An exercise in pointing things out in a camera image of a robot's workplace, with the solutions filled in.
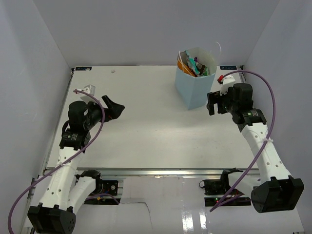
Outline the light blue paper bag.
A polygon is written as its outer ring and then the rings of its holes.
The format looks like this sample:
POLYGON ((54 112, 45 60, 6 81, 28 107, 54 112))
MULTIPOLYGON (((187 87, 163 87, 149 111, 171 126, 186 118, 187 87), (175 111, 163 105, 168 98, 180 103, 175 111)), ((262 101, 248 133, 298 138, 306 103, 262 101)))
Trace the light blue paper bag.
MULTIPOLYGON (((186 50, 180 51, 177 55, 177 60, 183 61, 187 65, 186 50)), ((196 77, 192 77, 183 73, 176 66, 175 87, 183 99, 188 110, 201 107, 206 104, 207 93, 212 88, 213 81, 217 72, 217 62, 211 52, 203 48, 195 47, 187 49, 192 58, 197 57, 198 61, 207 66, 210 74, 205 77, 200 77, 199 73, 195 73, 196 77)))

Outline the yellow green Fox's bag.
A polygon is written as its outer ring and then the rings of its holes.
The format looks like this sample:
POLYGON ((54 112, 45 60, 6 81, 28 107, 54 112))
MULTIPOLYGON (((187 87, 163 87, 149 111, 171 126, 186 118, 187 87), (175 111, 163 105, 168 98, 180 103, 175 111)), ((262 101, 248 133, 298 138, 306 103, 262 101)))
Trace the yellow green Fox's bag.
POLYGON ((206 66, 202 67, 202 70, 200 72, 200 76, 205 77, 205 76, 208 76, 209 74, 210 74, 209 69, 206 66))

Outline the green Fox's candy bag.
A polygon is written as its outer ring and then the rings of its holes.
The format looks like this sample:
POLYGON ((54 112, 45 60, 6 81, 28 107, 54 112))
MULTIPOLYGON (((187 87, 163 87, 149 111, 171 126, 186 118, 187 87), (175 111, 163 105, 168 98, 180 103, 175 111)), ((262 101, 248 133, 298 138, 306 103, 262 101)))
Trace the green Fox's candy bag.
POLYGON ((186 50, 186 61, 188 64, 188 67, 194 72, 194 73, 198 73, 198 69, 196 66, 196 62, 194 60, 194 58, 191 57, 191 55, 189 54, 189 52, 186 50))

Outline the orange Kettle chips bag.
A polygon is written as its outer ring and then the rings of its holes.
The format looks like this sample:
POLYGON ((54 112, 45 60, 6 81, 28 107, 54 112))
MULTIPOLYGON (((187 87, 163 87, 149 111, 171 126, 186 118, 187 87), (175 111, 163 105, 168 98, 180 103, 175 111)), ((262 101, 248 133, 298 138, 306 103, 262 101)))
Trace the orange Kettle chips bag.
POLYGON ((188 67, 188 65, 186 65, 185 63, 183 63, 182 60, 178 60, 177 61, 177 67, 185 74, 190 75, 192 77, 196 77, 196 75, 194 74, 194 72, 188 67))

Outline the brown chocolate bar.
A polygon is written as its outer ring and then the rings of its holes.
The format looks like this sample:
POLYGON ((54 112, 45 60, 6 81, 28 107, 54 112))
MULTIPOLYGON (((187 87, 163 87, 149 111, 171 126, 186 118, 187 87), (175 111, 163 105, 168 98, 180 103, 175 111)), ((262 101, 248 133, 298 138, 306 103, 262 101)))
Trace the brown chocolate bar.
POLYGON ((205 67, 205 65, 203 65, 202 63, 200 63, 200 62, 198 61, 198 58, 197 58, 197 57, 195 57, 194 60, 195 60, 195 62, 196 62, 196 66, 197 66, 198 73, 199 73, 199 76, 200 76, 200 72, 201 72, 201 70, 202 70, 202 67, 205 67))

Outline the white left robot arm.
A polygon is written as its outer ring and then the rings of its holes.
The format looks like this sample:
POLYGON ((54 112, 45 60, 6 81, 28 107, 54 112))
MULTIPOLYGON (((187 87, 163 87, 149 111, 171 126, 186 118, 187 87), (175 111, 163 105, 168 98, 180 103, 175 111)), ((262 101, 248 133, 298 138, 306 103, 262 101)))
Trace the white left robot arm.
POLYGON ((102 96, 103 107, 95 98, 79 100, 69 105, 59 144, 58 162, 38 205, 30 206, 28 218, 39 234, 71 234, 77 212, 90 194, 103 189, 101 174, 96 170, 76 173, 85 150, 93 142, 90 130, 98 123, 120 117, 125 107, 102 96))

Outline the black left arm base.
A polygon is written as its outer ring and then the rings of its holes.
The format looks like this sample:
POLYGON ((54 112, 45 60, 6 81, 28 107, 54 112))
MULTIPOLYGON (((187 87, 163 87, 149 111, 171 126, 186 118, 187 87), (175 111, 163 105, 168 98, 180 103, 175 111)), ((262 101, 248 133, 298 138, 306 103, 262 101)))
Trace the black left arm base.
POLYGON ((86 198, 84 204, 89 205, 118 205, 120 198, 118 194, 117 180, 99 180, 96 188, 86 198))

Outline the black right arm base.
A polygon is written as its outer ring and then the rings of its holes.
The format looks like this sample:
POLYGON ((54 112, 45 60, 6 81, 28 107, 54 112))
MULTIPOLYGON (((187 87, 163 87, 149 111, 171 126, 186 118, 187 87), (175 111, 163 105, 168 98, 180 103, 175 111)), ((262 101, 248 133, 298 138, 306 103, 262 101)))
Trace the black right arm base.
MULTIPOLYGON (((219 202, 222 196, 227 192, 227 188, 223 186, 220 179, 205 179, 199 182, 199 187, 204 191, 204 201, 206 207, 213 207, 219 202)), ((234 189, 225 199, 229 200, 233 197, 238 197, 226 203, 224 206, 251 206, 251 201, 244 196, 240 191, 234 189)))

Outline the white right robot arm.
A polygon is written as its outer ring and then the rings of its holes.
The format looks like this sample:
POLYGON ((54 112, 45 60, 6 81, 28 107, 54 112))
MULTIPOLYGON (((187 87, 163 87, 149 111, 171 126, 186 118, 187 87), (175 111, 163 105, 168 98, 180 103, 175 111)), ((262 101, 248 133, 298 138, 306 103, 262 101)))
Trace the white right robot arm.
POLYGON ((293 210, 304 190, 301 179, 293 178, 282 163, 261 110, 253 107, 252 86, 237 83, 227 91, 207 94, 210 115, 229 113, 247 141, 260 178, 252 178, 240 169, 224 170, 220 188, 225 194, 238 190, 251 199, 258 213, 293 210))

